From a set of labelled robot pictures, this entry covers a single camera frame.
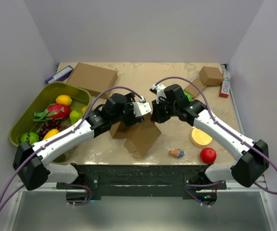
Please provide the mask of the brown cardboard box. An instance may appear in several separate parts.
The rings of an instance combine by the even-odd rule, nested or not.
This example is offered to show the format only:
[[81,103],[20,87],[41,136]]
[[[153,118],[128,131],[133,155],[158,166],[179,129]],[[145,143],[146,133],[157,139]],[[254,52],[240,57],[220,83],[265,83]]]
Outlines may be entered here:
[[144,158],[161,135],[155,122],[151,121],[151,113],[143,118],[142,123],[129,127],[126,127],[125,123],[119,122],[112,125],[109,131],[113,139],[126,139],[124,147],[137,159]]

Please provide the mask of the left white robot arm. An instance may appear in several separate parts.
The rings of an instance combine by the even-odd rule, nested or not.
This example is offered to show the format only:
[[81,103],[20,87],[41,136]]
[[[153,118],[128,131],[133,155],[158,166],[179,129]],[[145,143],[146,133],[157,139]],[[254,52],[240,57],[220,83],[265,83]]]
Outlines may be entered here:
[[109,131],[116,123],[132,126],[143,122],[144,115],[149,112],[151,107],[145,99],[136,102],[133,93],[115,93],[59,134],[34,144],[21,143],[13,161],[15,173],[29,191],[54,181],[79,189],[84,184],[83,175],[72,165],[54,165],[52,162],[73,147]]

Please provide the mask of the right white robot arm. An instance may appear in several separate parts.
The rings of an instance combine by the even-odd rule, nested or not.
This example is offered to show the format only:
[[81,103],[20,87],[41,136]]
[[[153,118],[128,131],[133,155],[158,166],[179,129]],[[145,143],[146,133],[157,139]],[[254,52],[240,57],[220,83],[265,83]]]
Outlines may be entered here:
[[210,113],[201,101],[188,100],[180,85],[158,84],[150,91],[156,94],[156,100],[152,101],[152,121],[160,124],[176,116],[211,136],[233,157],[231,163],[209,164],[191,183],[210,189],[217,181],[235,180],[244,187],[251,187],[268,169],[269,164],[264,159],[268,156],[268,146],[263,140],[255,142],[243,136]]

